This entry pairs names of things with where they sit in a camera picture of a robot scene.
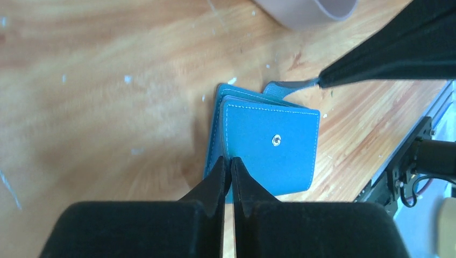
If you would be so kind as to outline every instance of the metal button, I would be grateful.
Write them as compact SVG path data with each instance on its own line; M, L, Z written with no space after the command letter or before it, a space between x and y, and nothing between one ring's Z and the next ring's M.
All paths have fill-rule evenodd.
M280 135L278 135L278 134L274 135L274 137L272 138L272 145L278 146L280 144L281 140L282 140L282 138L280 137Z

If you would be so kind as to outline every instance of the stitched edge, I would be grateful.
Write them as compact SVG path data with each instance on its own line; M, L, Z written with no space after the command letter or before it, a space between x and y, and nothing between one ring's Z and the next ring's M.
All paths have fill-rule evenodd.
M287 104L285 104L285 103L280 103L280 102L272 101L272 100L267 99L267 98L262 98L262 97L260 97L260 96L255 96L255 95L248 94L248 93L244 93L244 92L241 92L241 91L238 91L238 90L234 90L234 89L223 89L223 90L220 92L220 95L221 95L223 92L225 92L225 91L234 91L234 92L238 92L238 93L241 93L241 94L249 95L249 96L254 97L254 98L264 99L264 100L266 100L266 101L270 101L270 102L273 102L273 103L276 103L276 104L285 105L285 106L290 106L290 105L287 105ZM221 98L218 100L218 102L217 102L217 104L216 104L216 106L215 106L216 109L219 109L220 103L222 102L222 99L223 99L223 98L221 97ZM210 165L211 160L212 160L212 157L213 157L213 154L212 154L213 145L214 145L213 142L214 142L215 136L216 136L216 133L215 133L215 132L217 131L217 125L218 125L218 117L219 117L219 115L220 115L220 112L217 112L217 113L216 113L216 116L215 116L215 119L214 119L214 121L213 121L213 123L215 123L215 126L214 126L214 128L213 128L214 134L213 134L212 140L211 140L211 142L210 142L210 146L209 146L210 151L209 151L209 155L208 155L208 160L206 161L206 165L205 165L205 166L206 166L206 171L205 171L204 173L206 174L206 176L207 176L207 174L209 173L209 169L210 169L209 165Z
M284 113L294 113L294 114L311 114L313 116L317 116L317 114L314 113L307 113L307 112L296 112L296 111L284 111L284 110L277 110L277 109L262 109L262 108L257 108L257 107L250 107L250 106L238 106L238 105L232 105L228 104L228 107L239 107L239 108L244 108L244 109L257 109L257 110L263 110L263 111L275 111L275 112L284 112ZM226 153L228 156L230 156L230 150L228 149L228 108L226 109L226 119L225 119L225 135L226 135ZM312 167L312 173L311 173L311 180L309 181L309 184L307 185L307 190L310 188L310 185L312 184L312 181L314 180L314 172L315 172L315 161L317 158L317 140L318 140L318 127L315 130L315 142L313 143L313 167Z

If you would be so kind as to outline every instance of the wooden surface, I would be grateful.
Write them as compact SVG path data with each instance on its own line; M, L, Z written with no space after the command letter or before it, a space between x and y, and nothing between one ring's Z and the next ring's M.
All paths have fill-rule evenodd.
M173 200L202 177L220 82L303 80L407 0L360 0L344 22L292 32L247 0L0 0L0 256L37 256L80 200ZM312 187L283 200L353 200L444 82L308 89L319 109ZM225 254L233 255L227 207Z

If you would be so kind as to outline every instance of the blue wallet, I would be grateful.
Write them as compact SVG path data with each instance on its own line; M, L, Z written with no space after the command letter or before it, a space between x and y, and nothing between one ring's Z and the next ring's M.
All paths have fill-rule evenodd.
M220 84L203 177L218 157L240 157L272 195L306 191L314 176L320 112ZM232 202L231 190L226 196Z

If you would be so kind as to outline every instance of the wood grain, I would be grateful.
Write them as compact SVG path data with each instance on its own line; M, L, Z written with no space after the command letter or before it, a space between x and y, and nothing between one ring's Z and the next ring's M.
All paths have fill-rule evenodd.
M22 206L0 184L0 256L37 256L73 202L182 197L202 177L218 83L315 77L407 2L361 0L347 21L293 32L247 0L0 0L0 169ZM352 200L443 85L289 96L327 117L311 189L281 199Z

